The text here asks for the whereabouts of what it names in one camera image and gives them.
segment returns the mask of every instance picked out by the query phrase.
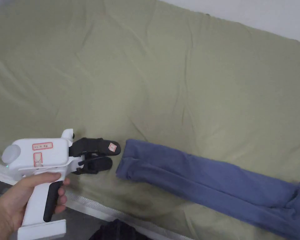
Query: white mattress trim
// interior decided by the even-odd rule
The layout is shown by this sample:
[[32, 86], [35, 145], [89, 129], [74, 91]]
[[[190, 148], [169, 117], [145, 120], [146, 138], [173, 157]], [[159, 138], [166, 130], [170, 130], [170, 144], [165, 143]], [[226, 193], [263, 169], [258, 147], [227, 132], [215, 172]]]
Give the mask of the white mattress trim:
[[[0, 181], [10, 185], [14, 185], [16, 183], [16, 181], [14, 181], [12, 177], [8, 175], [8, 170], [5, 168], [5, 166], [1, 164]], [[76, 195], [69, 190], [67, 190], [66, 196], [68, 198], [66, 203], [68, 208], [105, 220], [107, 222], [118, 218], [130, 226], [133, 226], [138, 232], [153, 240], [191, 240], [188, 237], [158, 227], [153, 223], [142, 221], [123, 212], [108, 208], [96, 201]]]

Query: label sticker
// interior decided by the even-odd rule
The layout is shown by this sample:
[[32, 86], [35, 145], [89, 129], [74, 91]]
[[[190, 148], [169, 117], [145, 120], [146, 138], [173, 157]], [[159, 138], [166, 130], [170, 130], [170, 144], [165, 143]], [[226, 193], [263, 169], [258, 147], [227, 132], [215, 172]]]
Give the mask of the label sticker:
[[108, 148], [109, 148], [110, 151], [114, 152], [115, 149], [117, 148], [117, 146], [114, 145], [113, 143], [111, 143]]
[[42, 167], [43, 161], [42, 161], [42, 153], [41, 152], [35, 152], [33, 154], [33, 165], [35, 168], [38, 168], [38, 167]]
[[41, 150], [49, 148], [53, 148], [53, 144], [51, 142], [36, 143], [32, 145], [32, 150]]

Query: gripper handle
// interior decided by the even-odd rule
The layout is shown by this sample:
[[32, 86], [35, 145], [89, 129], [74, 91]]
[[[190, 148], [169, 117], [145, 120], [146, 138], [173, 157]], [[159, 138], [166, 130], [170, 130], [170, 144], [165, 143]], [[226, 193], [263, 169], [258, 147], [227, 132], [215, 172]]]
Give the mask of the gripper handle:
[[61, 173], [61, 177], [56, 182], [43, 183], [34, 188], [33, 193], [27, 203], [22, 226], [51, 221], [51, 217], [57, 205], [58, 189], [63, 184], [67, 168], [46, 169], [45, 171], [51, 173]]

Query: blue cloth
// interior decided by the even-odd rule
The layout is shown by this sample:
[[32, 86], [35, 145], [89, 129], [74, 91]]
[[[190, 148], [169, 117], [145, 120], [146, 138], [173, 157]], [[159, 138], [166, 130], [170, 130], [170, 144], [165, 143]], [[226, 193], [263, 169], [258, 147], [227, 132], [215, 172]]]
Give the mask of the blue cloth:
[[116, 174], [300, 240], [300, 183], [134, 139], [127, 140]]

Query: hand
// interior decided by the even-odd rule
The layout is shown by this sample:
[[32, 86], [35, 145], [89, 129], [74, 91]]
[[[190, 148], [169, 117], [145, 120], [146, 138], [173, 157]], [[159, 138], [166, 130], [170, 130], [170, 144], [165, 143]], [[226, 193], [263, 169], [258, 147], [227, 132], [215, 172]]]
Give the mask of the hand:
[[[34, 187], [42, 183], [53, 183], [60, 178], [60, 173], [45, 172], [21, 179], [12, 186], [4, 195], [0, 197], [0, 212], [9, 225], [10, 231], [16, 231], [21, 227], [26, 210], [27, 202], [34, 190]], [[69, 185], [70, 180], [65, 179], [63, 185]], [[63, 205], [67, 202], [64, 188], [58, 190], [59, 198], [55, 213], [60, 213], [66, 209]]]

